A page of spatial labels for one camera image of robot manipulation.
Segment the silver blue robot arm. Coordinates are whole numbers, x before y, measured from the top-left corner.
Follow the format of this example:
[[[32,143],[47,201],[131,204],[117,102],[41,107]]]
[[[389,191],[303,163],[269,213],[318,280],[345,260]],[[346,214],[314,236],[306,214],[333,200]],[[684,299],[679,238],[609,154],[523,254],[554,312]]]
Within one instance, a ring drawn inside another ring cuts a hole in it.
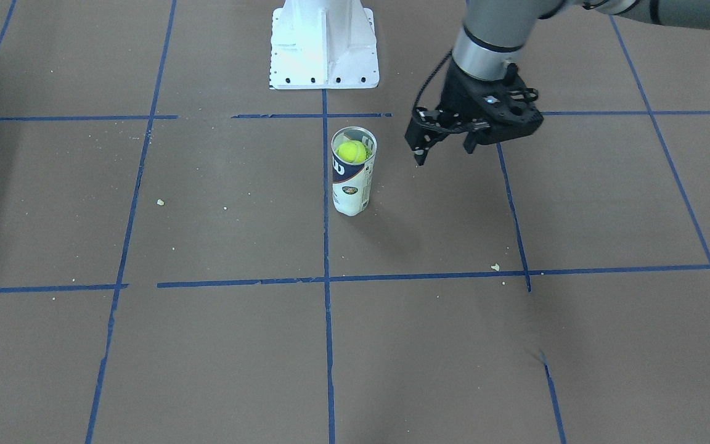
[[[463,148],[525,138],[543,115],[538,93],[521,79],[518,60],[537,22],[554,17],[572,1],[470,1],[454,47],[437,65],[446,68],[440,101],[433,109],[412,106],[405,139],[416,163],[453,134]],[[710,30],[710,1],[577,1],[608,16],[657,26]]]

